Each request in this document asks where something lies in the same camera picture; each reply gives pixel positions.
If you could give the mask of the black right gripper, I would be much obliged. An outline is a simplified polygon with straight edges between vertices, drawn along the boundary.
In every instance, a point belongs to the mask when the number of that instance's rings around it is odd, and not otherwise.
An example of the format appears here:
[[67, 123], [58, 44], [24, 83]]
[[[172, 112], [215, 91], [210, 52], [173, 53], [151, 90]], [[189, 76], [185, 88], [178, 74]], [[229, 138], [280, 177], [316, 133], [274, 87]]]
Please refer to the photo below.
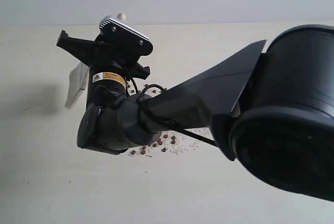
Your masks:
[[143, 67], [138, 63], [141, 56], [104, 42], [101, 34], [98, 34], [92, 41], [72, 38], [65, 30], [62, 30], [56, 46], [70, 53], [85, 65], [90, 65], [88, 88], [97, 82], [108, 81], [103, 77], [104, 74], [109, 77], [111, 73], [116, 74], [113, 80], [123, 86], [132, 78], [147, 79], [150, 75], [150, 67]]

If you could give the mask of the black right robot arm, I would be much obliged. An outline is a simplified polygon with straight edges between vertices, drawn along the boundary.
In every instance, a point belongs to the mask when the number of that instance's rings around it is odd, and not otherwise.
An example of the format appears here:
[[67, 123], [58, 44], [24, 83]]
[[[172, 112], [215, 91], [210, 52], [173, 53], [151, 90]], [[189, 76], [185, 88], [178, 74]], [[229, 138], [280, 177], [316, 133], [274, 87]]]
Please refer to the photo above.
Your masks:
[[93, 41], [59, 35], [57, 46], [89, 67], [77, 146], [119, 155], [175, 131], [218, 147], [261, 181], [333, 201], [333, 27], [291, 28], [254, 42], [159, 95], [130, 95], [146, 79], [151, 42], [103, 23]]

